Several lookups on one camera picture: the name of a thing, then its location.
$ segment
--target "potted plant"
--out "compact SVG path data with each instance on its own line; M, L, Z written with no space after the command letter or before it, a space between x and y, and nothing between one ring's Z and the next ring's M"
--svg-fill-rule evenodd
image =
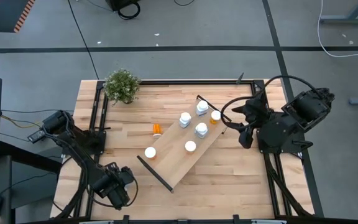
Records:
M103 85L104 92L109 100L129 104L134 101L140 82L140 78L133 76L130 71L122 68L106 78Z

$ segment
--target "wooden table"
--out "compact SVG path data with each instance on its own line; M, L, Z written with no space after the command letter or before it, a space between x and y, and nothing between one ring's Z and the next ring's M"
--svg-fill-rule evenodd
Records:
M96 84L96 80L81 82L74 112L75 123L81 129L89 128ZM115 161L120 167L130 167L139 183L139 194L132 206L121 211L94 203L92 220L121 220L123 215L130 215L131 220L232 219L234 214L240 218L273 218L264 159L257 149L257 141L251 149L243 149L238 143L239 133L233 129L215 140L175 186L174 194L167 191L136 158L155 141L152 125L161 124L164 131L197 95L221 109L229 100L251 94L249 85L142 85L135 102L114 106L109 102L105 127L111 129L107 130L106 150L100 164ZM267 97L274 110L280 110L286 103L280 80L267 87ZM101 102L96 124L100 120ZM243 104L243 101L234 103L225 114L234 122L243 121L243 115L230 110ZM281 155L281 160L287 187L303 208L313 213L301 161L289 154ZM64 207L68 203L79 178L80 168L74 161L62 167L55 195L57 205ZM276 190L280 211L284 214L281 193L278 187ZM128 189L131 199L134 193L132 184ZM85 214L88 196L83 198L81 215ZM95 198L109 203L96 195ZM51 217L59 212L53 207Z

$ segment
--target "wooden board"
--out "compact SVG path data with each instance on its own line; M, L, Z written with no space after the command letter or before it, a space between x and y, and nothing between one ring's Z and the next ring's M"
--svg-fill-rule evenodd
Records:
M179 183L226 127L222 121L215 125L209 122L211 113L214 111L211 107L206 114L198 116L196 114L198 102L200 101L195 100L184 111L178 110L177 120L151 145L157 151L155 159L151 160L146 158L144 154L140 155L171 188ZM187 112L191 116L191 122L186 128L179 125L182 112ZM203 139L195 134L195 128L199 123L205 123L208 127L208 133ZM188 154L185 151L187 141L194 141L197 145L197 150L193 154Z
M90 123L96 81L82 81L78 92L74 119L76 125L87 129ZM139 182L139 194L130 207L117 211L93 205L92 219L121 220L130 215L131 220L150 219L232 219L233 214L240 218L273 218L269 185L263 156L254 141L251 149L243 149L238 143L239 133L228 129L220 135L204 155L189 170L171 194L139 162L137 155L155 142L152 125L161 124L167 130L177 117L178 110L187 109L197 95L208 99L217 109L238 96L250 96L248 85L158 85L142 86L133 104L109 103L106 127L111 127L106 140L106 152L101 156L101 164L116 161L129 166ZM285 104L280 80L267 87L270 107L279 110ZM98 117L101 116L103 97L100 99ZM243 105L239 101L230 106L225 114L234 122L244 120L241 114L231 112L231 108ZM295 156L281 155L285 180L294 197L309 212L313 213L310 194L303 173L301 161ZM57 185L55 201L64 207L78 186L80 168L74 161L62 167ZM284 213L281 193L276 187L280 211ZM132 198L135 187L130 185L128 194ZM96 199L109 203L108 200ZM87 196L84 196L81 214L84 215ZM51 216L60 211L53 207Z

